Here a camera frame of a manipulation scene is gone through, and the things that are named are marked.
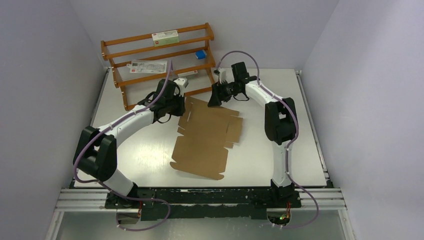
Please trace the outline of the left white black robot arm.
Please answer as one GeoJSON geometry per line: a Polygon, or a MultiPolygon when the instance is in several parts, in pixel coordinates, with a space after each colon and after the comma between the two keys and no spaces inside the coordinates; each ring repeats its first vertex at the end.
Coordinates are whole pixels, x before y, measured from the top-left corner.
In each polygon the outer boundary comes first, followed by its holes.
{"type": "Polygon", "coordinates": [[[124,207],[134,207],[139,200],[138,186],[118,169],[118,147],[165,115],[181,117],[185,112],[188,84],[183,77],[162,79],[156,91],[149,93],[128,113],[101,127],[84,128],[74,155],[74,169],[112,190],[124,207]]]}

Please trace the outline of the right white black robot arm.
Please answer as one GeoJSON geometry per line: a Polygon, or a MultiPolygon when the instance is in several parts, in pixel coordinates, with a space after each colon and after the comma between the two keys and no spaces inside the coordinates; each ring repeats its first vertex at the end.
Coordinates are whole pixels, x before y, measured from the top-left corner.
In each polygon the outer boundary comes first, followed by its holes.
{"type": "Polygon", "coordinates": [[[243,94],[247,100],[254,100],[264,108],[264,132],[273,146],[273,174],[271,179],[270,202],[275,207],[282,207],[295,192],[291,176],[291,149],[298,138],[294,100],[283,98],[266,87],[258,76],[251,76],[244,62],[231,66],[234,80],[228,82],[226,70],[216,68],[213,73],[218,77],[211,86],[209,108],[219,107],[224,102],[243,94]]]}

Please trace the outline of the brown cardboard box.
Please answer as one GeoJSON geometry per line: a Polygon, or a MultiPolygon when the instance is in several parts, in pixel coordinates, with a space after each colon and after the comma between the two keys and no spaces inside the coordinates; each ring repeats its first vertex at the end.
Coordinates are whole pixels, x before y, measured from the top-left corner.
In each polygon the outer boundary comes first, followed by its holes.
{"type": "Polygon", "coordinates": [[[200,177],[224,178],[229,150],[240,141],[243,118],[239,111],[208,107],[206,101],[187,97],[185,113],[178,121],[170,166],[200,177]]]}

